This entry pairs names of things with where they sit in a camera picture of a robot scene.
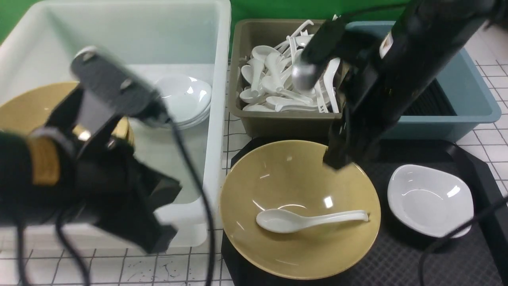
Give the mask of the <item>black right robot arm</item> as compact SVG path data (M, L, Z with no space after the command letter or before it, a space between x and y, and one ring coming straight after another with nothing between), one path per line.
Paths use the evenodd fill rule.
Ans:
M473 34L506 18L506 0L412 0L383 39L348 31L340 19L324 22L315 58L345 60L354 72L323 162L339 170L363 161Z

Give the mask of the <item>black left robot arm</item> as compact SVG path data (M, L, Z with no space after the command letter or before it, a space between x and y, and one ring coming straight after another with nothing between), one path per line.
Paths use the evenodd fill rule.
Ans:
M158 221L156 189L178 193L181 185L113 136L127 117L169 118L155 91L78 84L29 135L2 132L1 225L86 223L146 253L165 251L178 230Z

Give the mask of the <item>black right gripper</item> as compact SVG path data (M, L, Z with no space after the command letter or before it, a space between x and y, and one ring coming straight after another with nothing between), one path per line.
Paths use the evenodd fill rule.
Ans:
M388 73L379 55L380 40L365 31L346 30L334 54L350 64L341 85L343 114L332 122L323 163L340 170L375 150L381 136L397 122L396 101L387 87Z

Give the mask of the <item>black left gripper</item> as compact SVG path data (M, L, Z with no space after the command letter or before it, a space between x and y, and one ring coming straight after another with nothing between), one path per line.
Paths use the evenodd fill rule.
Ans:
M44 123L44 137L58 150L58 189L65 204L94 215L87 219L93 226L146 253L162 252L177 229L161 224L154 211L172 203L182 186L139 162L134 147L113 136L124 117L150 127L171 121L158 92L145 87L93 92L78 85L58 103Z

